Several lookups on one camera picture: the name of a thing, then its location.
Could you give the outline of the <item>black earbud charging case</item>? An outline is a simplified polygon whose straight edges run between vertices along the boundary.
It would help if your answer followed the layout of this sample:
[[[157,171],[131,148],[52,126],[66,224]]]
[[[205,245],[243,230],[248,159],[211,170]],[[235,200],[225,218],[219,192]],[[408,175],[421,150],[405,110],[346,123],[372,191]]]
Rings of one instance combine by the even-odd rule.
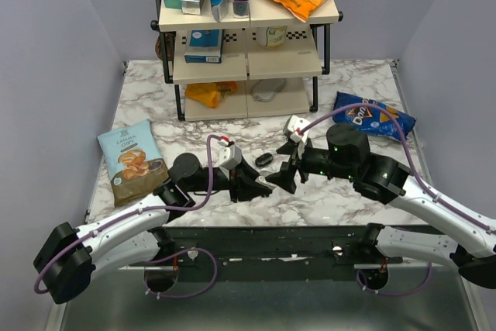
[[[255,165],[258,168],[263,168],[271,164],[274,160],[272,153],[264,153],[255,159]]]

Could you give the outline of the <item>white earbud charging case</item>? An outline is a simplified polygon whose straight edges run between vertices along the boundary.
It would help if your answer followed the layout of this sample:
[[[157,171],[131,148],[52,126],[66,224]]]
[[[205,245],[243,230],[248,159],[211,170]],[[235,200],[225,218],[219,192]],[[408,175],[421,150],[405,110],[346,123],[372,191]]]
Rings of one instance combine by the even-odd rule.
[[[268,182],[268,181],[267,181],[267,179],[266,179],[264,176],[262,176],[262,175],[260,175],[260,176],[256,179],[256,182],[257,182],[258,184],[263,185],[263,186],[264,186],[264,187],[266,187],[266,188],[270,188],[271,190],[274,190],[274,189],[276,188],[276,185],[275,185],[275,184],[272,184],[272,183]]]

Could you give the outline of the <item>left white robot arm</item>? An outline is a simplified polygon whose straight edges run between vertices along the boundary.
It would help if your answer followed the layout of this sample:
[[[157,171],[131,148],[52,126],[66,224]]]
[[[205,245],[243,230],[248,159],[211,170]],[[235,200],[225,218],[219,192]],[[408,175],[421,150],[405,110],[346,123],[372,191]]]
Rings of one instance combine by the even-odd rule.
[[[228,191],[233,202],[267,197],[274,190],[266,178],[229,146],[218,167],[202,166],[192,153],[178,156],[168,179],[141,201],[92,224],[53,228],[36,255],[34,291],[48,293],[57,304],[76,298],[100,274],[128,264],[169,261],[172,247],[161,239],[163,225],[195,208],[191,192],[210,197]]]

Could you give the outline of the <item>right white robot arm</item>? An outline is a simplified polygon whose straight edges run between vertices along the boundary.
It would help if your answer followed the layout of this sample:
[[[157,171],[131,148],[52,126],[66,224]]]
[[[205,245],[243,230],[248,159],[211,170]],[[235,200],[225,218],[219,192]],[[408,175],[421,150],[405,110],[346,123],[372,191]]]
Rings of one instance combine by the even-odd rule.
[[[287,135],[278,149],[288,161],[267,182],[293,194],[295,175],[306,182],[316,174],[350,181],[364,198],[406,211],[437,229],[416,233],[370,224],[371,235],[357,242],[358,257],[372,263],[379,257],[407,257],[453,267],[465,280],[495,287],[495,221],[475,212],[427,184],[411,167],[370,151],[365,133],[347,124],[326,132],[328,147],[314,148],[307,136]]]

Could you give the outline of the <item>blue Doritos chip bag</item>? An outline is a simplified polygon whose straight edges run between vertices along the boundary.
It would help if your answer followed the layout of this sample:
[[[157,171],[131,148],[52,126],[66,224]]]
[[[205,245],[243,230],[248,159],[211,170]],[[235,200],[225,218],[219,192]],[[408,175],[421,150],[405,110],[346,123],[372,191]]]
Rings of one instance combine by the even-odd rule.
[[[398,125],[401,127],[405,137],[408,136],[415,126],[416,119],[414,117],[385,105],[382,102],[362,98],[360,96],[351,95],[341,91],[336,93],[333,109],[336,110],[343,106],[357,103],[370,103],[387,110],[397,120]],[[335,123],[351,124],[358,128],[358,130],[369,135],[386,136],[397,141],[401,140],[399,131],[395,124],[386,114],[378,109],[365,106],[355,107],[334,115],[332,119]]]

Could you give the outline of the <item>orange snack bag bottom shelf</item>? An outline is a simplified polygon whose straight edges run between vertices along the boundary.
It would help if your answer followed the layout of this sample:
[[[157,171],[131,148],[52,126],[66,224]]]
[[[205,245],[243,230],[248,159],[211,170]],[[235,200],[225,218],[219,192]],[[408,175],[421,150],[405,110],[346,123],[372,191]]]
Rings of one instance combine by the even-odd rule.
[[[227,96],[236,93],[238,85],[235,81],[223,81],[214,83],[188,84],[185,96],[206,107],[217,108],[219,103]]]

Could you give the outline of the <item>beige three-tier shelf rack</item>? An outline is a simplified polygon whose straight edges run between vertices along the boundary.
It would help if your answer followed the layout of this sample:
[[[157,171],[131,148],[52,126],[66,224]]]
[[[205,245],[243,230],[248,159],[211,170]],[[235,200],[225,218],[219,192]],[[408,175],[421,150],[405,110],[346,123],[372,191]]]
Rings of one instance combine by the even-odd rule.
[[[195,16],[168,9],[163,0],[155,0],[157,19],[150,26],[161,38],[167,37],[169,54],[164,52],[162,66],[165,83],[174,88],[178,120],[244,119],[318,111],[319,77],[330,72],[330,26],[342,20],[342,12],[334,0],[327,0],[307,23],[302,23],[271,0],[249,1],[248,18],[235,18],[233,4],[229,3],[227,16],[216,22],[208,4],[203,5],[200,16]],[[287,27],[286,39],[279,47],[265,48],[256,42],[256,29],[270,26]],[[224,31],[222,63],[185,62],[186,38],[193,29]],[[257,81],[271,78],[285,78],[286,85],[273,101],[255,101],[251,88]],[[217,109],[181,96],[182,85],[217,81],[235,81],[239,85],[238,92]]]

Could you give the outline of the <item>cassava chips bag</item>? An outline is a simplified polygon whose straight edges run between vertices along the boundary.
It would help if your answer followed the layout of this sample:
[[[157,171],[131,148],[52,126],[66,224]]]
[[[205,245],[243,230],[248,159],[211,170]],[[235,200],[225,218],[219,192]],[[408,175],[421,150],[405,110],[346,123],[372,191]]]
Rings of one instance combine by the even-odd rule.
[[[145,119],[98,136],[104,154],[114,206],[151,193],[168,179],[164,157]]]

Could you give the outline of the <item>cream printed mug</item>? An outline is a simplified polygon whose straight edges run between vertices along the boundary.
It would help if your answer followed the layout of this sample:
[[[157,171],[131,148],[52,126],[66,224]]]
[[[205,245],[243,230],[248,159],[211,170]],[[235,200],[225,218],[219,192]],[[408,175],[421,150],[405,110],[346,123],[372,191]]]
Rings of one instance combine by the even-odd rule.
[[[282,45],[286,39],[286,26],[259,27],[256,29],[256,42],[265,48]]]

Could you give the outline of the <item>blue white box middle shelf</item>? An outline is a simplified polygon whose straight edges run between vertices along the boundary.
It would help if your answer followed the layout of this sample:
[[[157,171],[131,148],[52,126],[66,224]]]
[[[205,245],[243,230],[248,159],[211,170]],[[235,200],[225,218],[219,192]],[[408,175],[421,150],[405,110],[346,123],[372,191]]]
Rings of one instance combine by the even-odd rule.
[[[184,59],[186,63],[220,64],[224,31],[222,29],[192,30],[186,38]]]

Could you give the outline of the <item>brown object behind rack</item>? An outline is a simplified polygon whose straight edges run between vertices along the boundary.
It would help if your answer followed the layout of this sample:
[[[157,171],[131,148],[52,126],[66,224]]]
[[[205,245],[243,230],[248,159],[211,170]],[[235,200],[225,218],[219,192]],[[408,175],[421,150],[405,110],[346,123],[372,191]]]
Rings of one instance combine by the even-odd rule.
[[[166,52],[166,55],[169,54],[169,46],[167,42],[167,37],[161,38],[160,36],[157,37],[157,41],[155,43],[155,53],[157,55],[157,58],[159,60],[164,59],[164,52]]]

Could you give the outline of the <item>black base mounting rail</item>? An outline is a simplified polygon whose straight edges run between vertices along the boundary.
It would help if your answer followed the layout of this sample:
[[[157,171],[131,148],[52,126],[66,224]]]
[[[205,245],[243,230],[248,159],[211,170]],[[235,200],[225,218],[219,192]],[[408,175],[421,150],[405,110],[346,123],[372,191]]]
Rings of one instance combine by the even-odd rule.
[[[375,247],[380,225],[160,227],[150,232],[157,258],[177,260],[181,282],[352,281],[355,267],[385,261]]]

